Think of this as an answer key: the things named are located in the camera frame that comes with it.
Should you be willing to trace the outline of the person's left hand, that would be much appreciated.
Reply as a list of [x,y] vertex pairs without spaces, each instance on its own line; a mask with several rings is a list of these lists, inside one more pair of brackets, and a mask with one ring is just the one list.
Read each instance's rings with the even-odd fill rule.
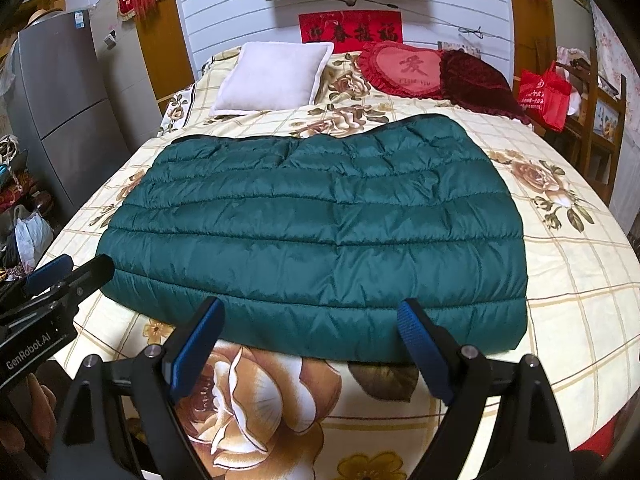
[[[50,452],[56,431],[55,394],[46,385],[41,385],[34,373],[25,378],[24,384],[28,392],[27,427],[38,442]],[[5,414],[1,414],[1,444],[9,454],[17,454],[25,448],[21,430],[9,422]]]

